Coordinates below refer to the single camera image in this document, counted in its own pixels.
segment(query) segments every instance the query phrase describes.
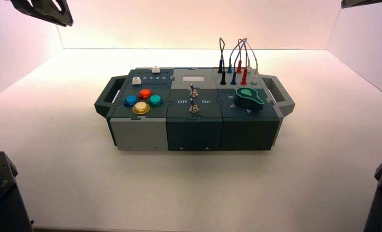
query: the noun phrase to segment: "carrying handle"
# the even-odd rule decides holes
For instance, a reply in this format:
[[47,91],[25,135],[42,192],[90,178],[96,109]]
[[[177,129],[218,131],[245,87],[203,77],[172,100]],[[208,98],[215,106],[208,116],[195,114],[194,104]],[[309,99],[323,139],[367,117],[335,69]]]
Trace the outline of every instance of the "carrying handle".
[[97,113],[101,116],[106,117],[108,111],[113,105],[113,99],[116,96],[117,92],[121,89],[124,84],[124,81],[128,76],[115,76],[110,79],[107,83],[100,96],[98,97],[94,107],[96,107]]
[[295,102],[292,100],[291,96],[289,96],[278,78],[276,76],[266,76],[262,77],[262,79],[264,80],[266,87],[274,96],[276,101],[275,105],[281,110],[283,116],[285,117],[292,113],[295,107]]

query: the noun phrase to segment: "control box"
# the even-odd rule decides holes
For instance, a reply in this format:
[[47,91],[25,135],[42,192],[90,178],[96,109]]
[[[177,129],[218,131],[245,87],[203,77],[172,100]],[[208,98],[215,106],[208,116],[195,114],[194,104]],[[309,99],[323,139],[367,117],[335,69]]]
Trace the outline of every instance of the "control box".
[[226,83],[218,68],[137,68],[95,108],[119,150],[270,150],[295,103],[277,77],[242,70]]

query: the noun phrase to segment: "green knob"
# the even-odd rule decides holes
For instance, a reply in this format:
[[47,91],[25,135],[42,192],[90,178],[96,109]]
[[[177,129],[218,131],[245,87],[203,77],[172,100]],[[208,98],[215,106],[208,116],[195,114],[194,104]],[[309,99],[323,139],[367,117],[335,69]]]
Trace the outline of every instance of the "green knob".
[[239,88],[235,91],[235,104],[237,106],[251,109],[251,110],[262,110],[264,106],[264,101],[262,101],[258,92],[253,88]]

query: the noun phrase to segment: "white wall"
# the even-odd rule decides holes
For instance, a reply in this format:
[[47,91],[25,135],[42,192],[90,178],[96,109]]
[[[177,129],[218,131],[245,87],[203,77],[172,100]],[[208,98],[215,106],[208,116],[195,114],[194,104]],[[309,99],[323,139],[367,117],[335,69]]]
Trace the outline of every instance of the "white wall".
[[326,49],[340,0],[70,0],[65,48]]
[[56,27],[0,0],[0,93],[62,50]]
[[341,10],[327,50],[382,91],[382,3]]

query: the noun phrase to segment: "yellow button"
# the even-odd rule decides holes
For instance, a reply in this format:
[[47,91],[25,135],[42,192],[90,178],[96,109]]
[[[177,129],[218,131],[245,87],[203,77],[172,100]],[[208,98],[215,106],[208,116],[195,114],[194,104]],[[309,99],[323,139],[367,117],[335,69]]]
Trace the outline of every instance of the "yellow button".
[[137,102],[133,107],[132,107],[132,111],[135,113],[135,114],[138,114],[138,115],[143,115],[145,113],[147,113],[148,111],[150,111],[150,106],[143,102],[143,101],[140,101],[140,102]]

